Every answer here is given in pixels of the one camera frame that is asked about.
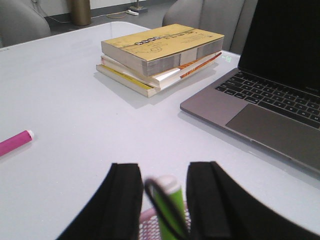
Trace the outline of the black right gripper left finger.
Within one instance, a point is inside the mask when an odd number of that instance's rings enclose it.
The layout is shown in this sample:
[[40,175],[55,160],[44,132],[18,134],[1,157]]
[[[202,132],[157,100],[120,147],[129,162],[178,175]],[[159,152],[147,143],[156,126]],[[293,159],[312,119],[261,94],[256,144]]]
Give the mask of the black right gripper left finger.
[[60,240],[136,240],[143,182],[136,163],[113,163],[89,202]]

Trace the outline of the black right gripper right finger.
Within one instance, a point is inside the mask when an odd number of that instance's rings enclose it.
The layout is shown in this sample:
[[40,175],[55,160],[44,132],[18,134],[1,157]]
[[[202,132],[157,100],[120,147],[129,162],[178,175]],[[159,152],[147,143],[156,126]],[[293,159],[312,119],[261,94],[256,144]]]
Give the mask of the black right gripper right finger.
[[318,240],[268,208],[215,161],[192,162],[186,177],[193,240]]

